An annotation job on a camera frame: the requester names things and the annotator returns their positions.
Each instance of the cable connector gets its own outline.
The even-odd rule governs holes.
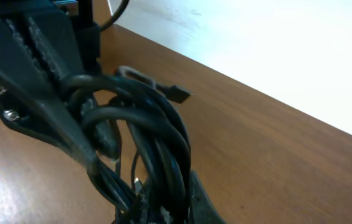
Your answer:
[[[164,92],[164,95],[166,96],[166,99],[170,101],[183,103],[189,96],[192,95],[192,93],[181,86],[173,85]]]

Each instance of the cable bundle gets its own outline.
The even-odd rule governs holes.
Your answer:
[[[93,134],[96,126],[108,122],[115,134],[119,157],[121,136],[116,121],[126,121],[130,129],[137,148],[131,170],[132,188],[120,178],[120,159],[115,172],[100,161],[98,174],[88,174],[97,190],[116,206],[116,220],[121,220],[137,204],[133,180],[138,156],[142,158],[148,173],[144,187],[155,192],[156,201],[153,203],[165,207],[176,220],[178,217],[178,220],[185,218],[191,147],[177,111],[157,91],[166,93],[169,87],[155,83],[132,68],[120,67],[115,76],[69,77],[61,81],[60,90],[67,98],[67,107],[72,114],[80,114],[86,97],[95,91],[116,93],[107,105],[96,107],[79,117],[75,115],[94,145],[97,145]]]

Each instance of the wooden table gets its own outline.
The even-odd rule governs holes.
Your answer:
[[[349,134],[119,26],[102,34],[101,62],[194,93],[178,111],[193,169],[227,223],[352,223]],[[135,147],[122,134],[128,180]],[[113,213],[76,162],[0,122],[0,223],[110,223]]]

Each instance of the wood grain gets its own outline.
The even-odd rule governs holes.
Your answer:
[[[101,63],[194,93],[178,111],[193,169],[227,223],[352,223],[349,134],[119,26],[102,34]],[[97,93],[101,102],[108,97]],[[128,180],[135,148],[124,128],[122,135]],[[0,122],[0,223],[112,219],[113,206],[76,162]]]

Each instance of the thin black wire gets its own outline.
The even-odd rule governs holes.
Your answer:
[[[95,126],[109,120],[115,130],[115,140],[121,155],[121,137],[116,120],[126,121],[137,147],[131,168],[131,189],[120,178],[120,160],[115,172],[101,162],[98,175],[89,174],[97,190],[117,208],[127,211],[137,206],[135,195],[135,166],[138,156],[148,172],[149,186],[155,189],[162,203],[173,215],[186,211],[191,152],[189,139],[181,118],[171,104],[154,88],[125,77],[90,77],[76,75],[60,84],[62,97],[67,99],[69,110],[77,114],[85,97],[98,90],[117,94],[108,105],[94,108],[81,117],[85,134],[94,138]]]
[[[102,26],[101,26],[101,32],[112,26],[118,19],[119,17],[124,13],[127,5],[129,3],[129,0],[122,0],[120,2],[120,5],[118,9],[113,13],[112,17],[109,18]]]

